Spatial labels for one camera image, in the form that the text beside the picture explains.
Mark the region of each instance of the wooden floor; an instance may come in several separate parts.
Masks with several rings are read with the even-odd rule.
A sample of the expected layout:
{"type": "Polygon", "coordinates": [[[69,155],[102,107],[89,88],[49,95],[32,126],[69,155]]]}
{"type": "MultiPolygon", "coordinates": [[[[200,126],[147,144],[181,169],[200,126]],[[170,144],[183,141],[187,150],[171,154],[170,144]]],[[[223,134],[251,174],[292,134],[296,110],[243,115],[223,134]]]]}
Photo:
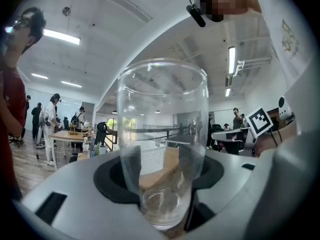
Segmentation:
{"type": "MultiPolygon", "coordinates": [[[[57,141],[55,157],[57,158],[58,169],[69,163],[72,152],[78,152],[76,148],[68,147],[69,142],[65,142],[65,153],[63,155],[62,142],[57,141]]],[[[16,179],[24,196],[30,190],[39,185],[43,180],[55,172],[54,166],[47,165],[46,149],[37,149],[36,140],[32,139],[32,132],[25,131],[24,144],[18,147],[16,144],[11,145],[13,165],[16,179]]]]}

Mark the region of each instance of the man with glasses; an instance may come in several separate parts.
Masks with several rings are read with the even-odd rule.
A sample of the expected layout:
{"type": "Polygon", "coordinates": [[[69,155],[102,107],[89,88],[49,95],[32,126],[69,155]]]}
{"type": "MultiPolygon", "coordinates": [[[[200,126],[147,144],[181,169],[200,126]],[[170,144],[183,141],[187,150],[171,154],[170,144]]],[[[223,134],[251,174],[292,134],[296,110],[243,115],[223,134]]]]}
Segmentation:
{"type": "Polygon", "coordinates": [[[17,71],[17,62],[41,39],[45,26],[44,14],[39,8],[26,9],[14,22],[5,40],[5,52],[0,55],[0,177],[14,199],[22,195],[15,177],[8,133],[21,135],[26,113],[25,85],[17,71]]]}

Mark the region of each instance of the ceiling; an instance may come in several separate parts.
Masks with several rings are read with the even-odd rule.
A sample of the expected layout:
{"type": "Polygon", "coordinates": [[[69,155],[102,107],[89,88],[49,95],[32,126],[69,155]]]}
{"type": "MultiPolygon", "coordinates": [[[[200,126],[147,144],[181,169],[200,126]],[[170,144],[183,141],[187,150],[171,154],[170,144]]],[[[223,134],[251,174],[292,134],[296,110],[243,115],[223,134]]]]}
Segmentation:
{"type": "MultiPolygon", "coordinates": [[[[41,8],[46,29],[78,37],[80,45],[44,36],[21,57],[18,68],[30,87],[46,85],[57,92],[79,92],[86,102],[105,102],[100,112],[117,106],[119,72],[130,62],[149,58],[198,65],[208,74],[209,95],[224,97],[228,47],[236,47],[237,60],[269,56],[266,24],[262,17],[247,14],[220,23],[207,20],[207,26],[200,28],[186,15],[186,5],[188,0],[25,0],[20,12],[31,6],[41,8]],[[62,14],[64,7],[71,8],[67,17],[62,14]]],[[[247,70],[243,86],[230,96],[243,96],[256,73],[247,70]]]]}
{"type": "MultiPolygon", "coordinates": [[[[269,57],[270,38],[263,18],[248,13],[219,23],[207,21],[207,26],[201,28],[188,17],[155,39],[132,63],[151,58],[174,58],[196,64],[207,73],[209,95],[225,99],[228,48],[232,46],[236,47],[236,61],[269,57]]],[[[232,88],[228,99],[243,98],[258,71],[259,68],[244,70],[241,73],[245,79],[243,85],[232,88]]],[[[139,82],[137,78],[135,82],[141,85],[146,81],[143,78],[139,82]]],[[[155,79],[148,84],[161,86],[163,83],[159,78],[158,82],[155,79]]],[[[116,105],[117,86],[114,82],[108,91],[106,105],[116,105]]]]}

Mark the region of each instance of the eyeglasses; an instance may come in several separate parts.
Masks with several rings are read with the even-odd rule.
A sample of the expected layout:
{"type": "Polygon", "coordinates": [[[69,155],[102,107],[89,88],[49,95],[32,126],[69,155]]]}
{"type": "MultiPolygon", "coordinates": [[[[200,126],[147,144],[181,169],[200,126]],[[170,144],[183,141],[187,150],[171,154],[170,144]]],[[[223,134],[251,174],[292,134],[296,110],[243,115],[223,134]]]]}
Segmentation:
{"type": "Polygon", "coordinates": [[[14,22],[13,26],[14,27],[19,27],[19,28],[22,28],[22,29],[30,27],[31,26],[30,19],[18,17],[16,19],[16,21],[14,22]]]}

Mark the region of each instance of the fluorescent light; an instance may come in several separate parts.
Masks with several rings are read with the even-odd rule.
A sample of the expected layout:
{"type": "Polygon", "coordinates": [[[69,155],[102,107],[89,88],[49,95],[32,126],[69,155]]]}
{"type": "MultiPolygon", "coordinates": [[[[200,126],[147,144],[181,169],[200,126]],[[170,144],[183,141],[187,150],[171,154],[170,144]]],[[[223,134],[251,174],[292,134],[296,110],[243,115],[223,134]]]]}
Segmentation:
{"type": "Polygon", "coordinates": [[[77,84],[74,84],[74,83],[71,83],[71,82],[61,81],[61,83],[66,84],[66,85],[71,85],[71,86],[76,86],[76,87],[82,88],[81,85],[77,85],[77,84]]]}
{"type": "Polygon", "coordinates": [[[44,76],[44,75],[39,75],[39,74],[34,74],[34,73],[31,73],[31,75],[33,75],[34,77],[37,77],[37,78],[48,79],[48,77],[46,77],[46,76],[44,76]]]}
{"type": "Polygon", "coordinates": [[[230,47],[228,50],[229,50],[229,74],[232,74],[235,70],[236,48],[230,47]]]}
{"type": "Polygon", "coordinates": [[[225,96],[226,96],[226,97],[228,97],[228,96],[229,96],[230,91],[231,91],[231,89],[230,89],[230,88],[226,89],[226,91],[225,91],[225,96]]]}
{"type": "Polygon", "coordinates": [[[52,30],[48,30],[48,29],[45,29],[43,34],[47,37],[57,38],[57,39],[64,40],[64,41],[67,41],[67,42],[70,42],[70,43],[73,43],[76,45],[80,44],[80,38],[73,37],[71,35],[62,34],[59,32],[52,31],[52,30]]]}

